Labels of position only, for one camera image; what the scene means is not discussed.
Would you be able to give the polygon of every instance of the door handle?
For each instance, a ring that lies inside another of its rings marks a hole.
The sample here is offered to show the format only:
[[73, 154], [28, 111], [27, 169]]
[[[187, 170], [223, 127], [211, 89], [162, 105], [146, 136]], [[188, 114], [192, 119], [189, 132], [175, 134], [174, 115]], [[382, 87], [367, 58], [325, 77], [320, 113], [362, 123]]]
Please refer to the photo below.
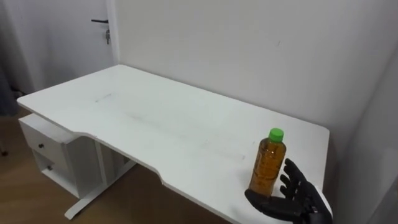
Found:
[[109, 20], [102, 21], [102, 20], [99, 20], [99, 19], [92, 19], [91, 21], [92, 22], [99, 22], [99, 23], [109, 24]]

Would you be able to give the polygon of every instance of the plastic bottle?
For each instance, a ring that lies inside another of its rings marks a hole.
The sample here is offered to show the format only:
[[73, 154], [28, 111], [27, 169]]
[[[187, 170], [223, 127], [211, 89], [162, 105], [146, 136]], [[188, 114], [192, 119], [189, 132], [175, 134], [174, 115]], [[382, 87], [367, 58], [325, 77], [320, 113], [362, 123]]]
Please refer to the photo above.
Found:
[[286, 146], [282, 142], [283, 130], [272, 128], [268, 138], [260, 142], [253, 175], [249, 188], [264, 196], [271, 196], [280, 167], [286, 154]]

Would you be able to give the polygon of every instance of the amber liquid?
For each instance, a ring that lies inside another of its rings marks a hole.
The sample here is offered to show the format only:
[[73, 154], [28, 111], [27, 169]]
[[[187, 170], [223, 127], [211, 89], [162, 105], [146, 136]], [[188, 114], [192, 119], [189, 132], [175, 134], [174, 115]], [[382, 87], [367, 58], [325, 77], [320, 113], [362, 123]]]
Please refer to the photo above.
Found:
[[282, 142], [263, 139], [260, 142], [249, 189], [267, 197], [271, 196], [285, 153], [286, 146]]

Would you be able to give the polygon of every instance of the drawer unit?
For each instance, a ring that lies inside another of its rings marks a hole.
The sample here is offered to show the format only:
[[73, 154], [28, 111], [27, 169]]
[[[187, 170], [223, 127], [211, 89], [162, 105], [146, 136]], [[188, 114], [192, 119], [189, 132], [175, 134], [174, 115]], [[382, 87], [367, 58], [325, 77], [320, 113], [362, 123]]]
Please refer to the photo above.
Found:
[[57, 164], [59, 168], [68, 169], [65, 155], [66, 143], [58, 142], [60, 138], [55, 138], [54, 134], [68, 135], [67, 140], [72, 141], [74, 137], [71, 134], [57, 130], [58, 127], [34, 114], [21, 118], [20, 124], [29, 147]]
[[36, 114], [19, 119], [19, 123], [44, 175], [78, 198], [101, 185], [94, 140], [75, 136]]

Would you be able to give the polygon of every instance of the white wall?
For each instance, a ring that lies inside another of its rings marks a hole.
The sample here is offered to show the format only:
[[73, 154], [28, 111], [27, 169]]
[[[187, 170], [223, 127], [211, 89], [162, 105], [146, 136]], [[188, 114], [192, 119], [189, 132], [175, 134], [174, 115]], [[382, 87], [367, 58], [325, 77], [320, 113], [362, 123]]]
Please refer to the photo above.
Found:
[[365, 224], [394, 183], [398, 176], [397, 130], [398, 50], [343, 159], [335, 223]]
[[398, 40], [396, 0], [118, 0], [121, 63], [326, 126], [338, 157]]
[[10, 85], [31, 93], [34, 90], [33, 83], [21, 50], [21, 40], [17, 38], [8, 9], [5, 2], [0, 1], [0, 66], [4, 69]]

